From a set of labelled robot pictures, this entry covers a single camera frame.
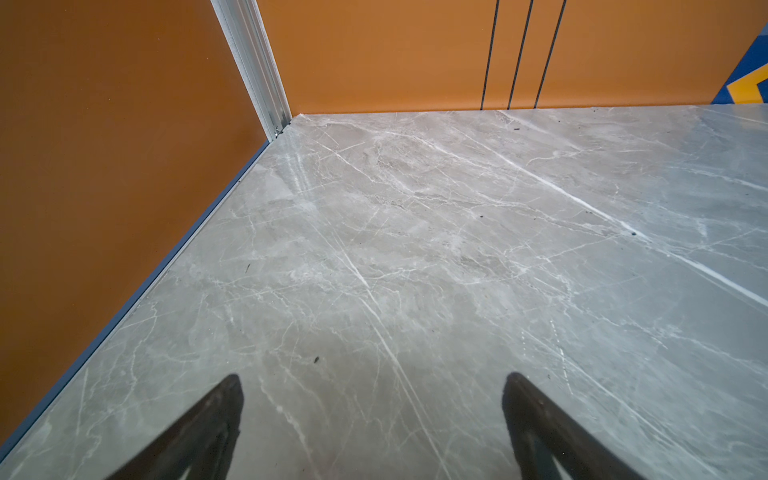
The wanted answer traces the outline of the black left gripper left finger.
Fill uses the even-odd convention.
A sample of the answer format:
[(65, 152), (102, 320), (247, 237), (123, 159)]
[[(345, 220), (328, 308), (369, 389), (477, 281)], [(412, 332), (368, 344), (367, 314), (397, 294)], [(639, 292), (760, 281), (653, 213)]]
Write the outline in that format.
[(224, 479), (240, 433), (244, 394), (238, 375), (213, 387), (112, 479)]

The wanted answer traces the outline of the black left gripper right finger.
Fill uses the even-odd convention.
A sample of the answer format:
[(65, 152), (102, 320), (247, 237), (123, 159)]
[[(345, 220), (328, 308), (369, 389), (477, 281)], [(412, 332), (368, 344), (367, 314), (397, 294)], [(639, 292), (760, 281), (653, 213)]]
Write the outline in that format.
[(519, 372), (506, 378), (502, 411), (524, 479), (641, 477)]

